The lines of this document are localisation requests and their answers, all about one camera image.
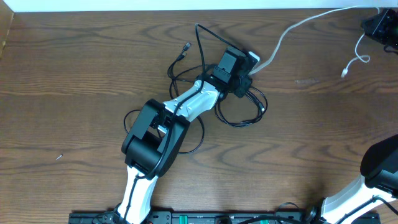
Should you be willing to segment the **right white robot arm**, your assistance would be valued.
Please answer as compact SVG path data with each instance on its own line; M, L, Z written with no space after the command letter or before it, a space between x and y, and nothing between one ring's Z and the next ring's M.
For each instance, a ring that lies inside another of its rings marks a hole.
M361 23L365 36L397 53L397 11L383 9ZM364 154L360 175L337 194L313 208L310 223L353 223L380 204L397 200L397 135L372 145Z

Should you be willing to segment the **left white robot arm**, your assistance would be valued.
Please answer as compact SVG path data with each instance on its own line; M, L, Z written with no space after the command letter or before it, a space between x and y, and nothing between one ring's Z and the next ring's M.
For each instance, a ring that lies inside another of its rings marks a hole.
M212 72L197 76L186 92L163 103L149 100L144 104L121 147L127 184L115 211L118 223L146 219L156 182L173 164L191 122L230 93L239 98L246 95L259 61L254 52L227 49Z

